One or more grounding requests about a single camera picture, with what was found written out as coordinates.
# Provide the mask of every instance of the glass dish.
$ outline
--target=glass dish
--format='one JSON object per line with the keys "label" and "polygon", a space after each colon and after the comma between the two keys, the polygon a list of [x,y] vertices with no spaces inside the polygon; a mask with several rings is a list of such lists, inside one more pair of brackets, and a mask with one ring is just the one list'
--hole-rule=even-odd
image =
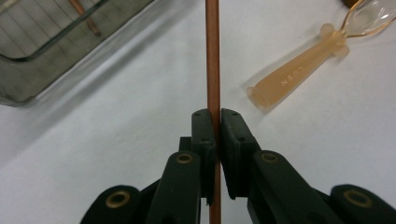
{"label": "glass dish", "polygon": [[0,0],[0,105],[24,105],[154,0]]}

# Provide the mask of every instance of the clamp jaw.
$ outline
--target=clamp jaw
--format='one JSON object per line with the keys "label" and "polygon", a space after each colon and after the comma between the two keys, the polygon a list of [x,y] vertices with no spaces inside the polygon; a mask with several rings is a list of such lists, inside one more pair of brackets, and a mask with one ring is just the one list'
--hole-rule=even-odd
{"label": "clamp jaw", "polygon": [[[201,198],[213,202],[216,141],[207,109],[191,115],[158,181],[143,190],[116,186],[94,201],[81,224],[200,223]],[[261,150],[242,116],[221,109],[221,152],[232,199],[248,198],[252,222],[396,223],[396,210],[367,189],[337,186],[330,196],[311,188],[279,153]]]}

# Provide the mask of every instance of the tan plastic tube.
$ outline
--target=tan plastic tube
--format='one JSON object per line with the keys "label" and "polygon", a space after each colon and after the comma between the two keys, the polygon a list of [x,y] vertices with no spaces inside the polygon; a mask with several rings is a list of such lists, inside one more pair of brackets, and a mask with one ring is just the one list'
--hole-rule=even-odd
{"label": "tan plastic tube", "polygon": [[349,53],[343,31],[334,31],[331,24],[320,29],[320,42],[262,79],[255,87],[247,88],[247,95],[263,111],[274,106],[293,92],[332,54],[345,57]]}

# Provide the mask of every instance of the white table surface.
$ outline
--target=white table surface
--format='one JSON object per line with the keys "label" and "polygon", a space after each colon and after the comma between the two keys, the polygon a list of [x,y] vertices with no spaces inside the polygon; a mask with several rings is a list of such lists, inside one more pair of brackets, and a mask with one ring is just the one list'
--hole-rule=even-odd
{"label": "white table surface", "polygon": [[[345,59],[268,114],[246,95],[346,13],[339,0],[220,1],[221,107],[312,187],[354,184],[395,207],[396,26],[348,40]],[[157,180],[206,107],[205,85],[205,1],[162,0],[29,105],[0,106],[0,223],[79,223],[105,189]],[[223,183],[223,223],[250,223],[246,202]]]}

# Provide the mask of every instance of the clamp rivet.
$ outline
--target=clamp rivet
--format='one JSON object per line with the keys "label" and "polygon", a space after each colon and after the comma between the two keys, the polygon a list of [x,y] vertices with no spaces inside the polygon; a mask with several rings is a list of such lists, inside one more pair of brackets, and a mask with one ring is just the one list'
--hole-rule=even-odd
{"label": "clamp rivet", "polygon": [[277,163],[278,162],[277,155],[274,155],[269,152],[262,153],[262,160],[269,162],[269,163]]}
{"label": "clamp rivet", "polygon": [[106,206],[109,208],[123,207],[131,200],[131,194],[126,190],[118,190],[110,194],[106,199]]}
{"label": "clamp rivet", "polygon": [[177,156],[177,162],[182,164],[187,164],[192,162],[192,156],[190,154],[181,154]]}
{"label": "clamp rivet", "polygon": [[347,201],[359,207],[370,208],[373,206],[373,201],[367,195],[355,189],[350,189],[345,191],[344,197],[346,198]]}

